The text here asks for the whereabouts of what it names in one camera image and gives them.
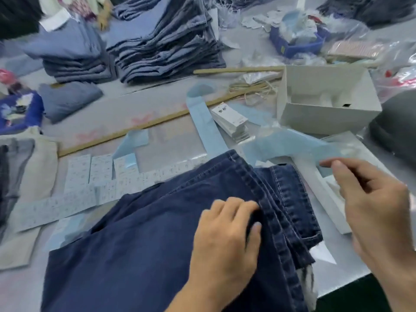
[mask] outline open box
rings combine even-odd
[[[377,166],[383,172],[393,175],[350,131],[330,136],[322,140],[330,144],[336,144],[338,147],[342,145],[343,148],[340,148],[340,152],[346,156],[366,160]],[[333,187],[327,180],[322,177],[314,158],[305,154],[295,155],[293,157],[293,162],[332,222],[335,224],[337,230],[341,234],[350,233],[351,228],[345,218],[345,201],[340,197],[339,193],[333,190]]]
[[[277,120],[304,133],[356,132],[381,111],[360,66],[286,66],[278,89]]]

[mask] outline table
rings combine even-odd
[[[272,7],[294,5],[296,1],[277,0],[249,9],[243,12],[242,15],[266,13]],[[308,4],[308,0],[307,7],[316,6],[319,4],[318,1],[313,0],[312,4]],[[374,33],[391,37],[394,40],[406,37],[416,39],[415,25],[416,20],[412,20],[376,30]],[[239,26],[225,31],[223,34],[241,46],[241,50],[224,52],[224,59],[229,67],[236,65],[241,57],[252,54],[255,50],[263,55],[276,55],[275,49],[268,40],[268,35],[262,30],[245,29]],[[73,146],[183,109],[186,107],[186,92],[201,81],[209,81],[217,87],[217,92],[207,97],[207,100],[219,96],[224,93],[228,84],[236,76],[235,74],[204,78],[193,76],[148,89],[143,89],[143,86],[126,87],[118,81],[102,84],[101,88],[105,92],[103,98],[58,124],[46,123],[43,131],[46,135],[57,137],[64,143],[65,147]],[[40,83],[54,82],[52,78],[44,73],[44,70],[28,75],[23,80],[32,88],[36,88]],[[262,107],[275,114],[273,100],[264,103]],[[249,129],[251,133],[255,133],[256,127],[250,125]],[[223,131],[221,133],[230,148],[236,146]],[[75,155],[112,153],[120,142],[121,139],[113,140]],[[368,136],[364,137],[364,143],[397,178],[407,183],[410,190],[416,193],[416,172],[375,145]],[[136,149],[136,157],[141,172],[200,156],[204,153],[204,147],[189,116],[150,128],[149,144]],[[63,192],[67,161],[68,157],[60,160],[54,193]],[[337,265],[323,261],[317,261],[314,264],[319,293],[320,296],[323,296],[367,275],[369,270],[353,251],[351,236],[339,234],[316,198],[313,195],[310,195],[310,198],[322,228],[326,245],[337,262]],[[413,217],[412,220],[413,231],[416,232],[416,217]],[[52,223],[41,230],[30,266],[0,272],[0,306],[3,312],[39,311],[48,257],[44,245],[49,239],[54,226],[55,223]]]

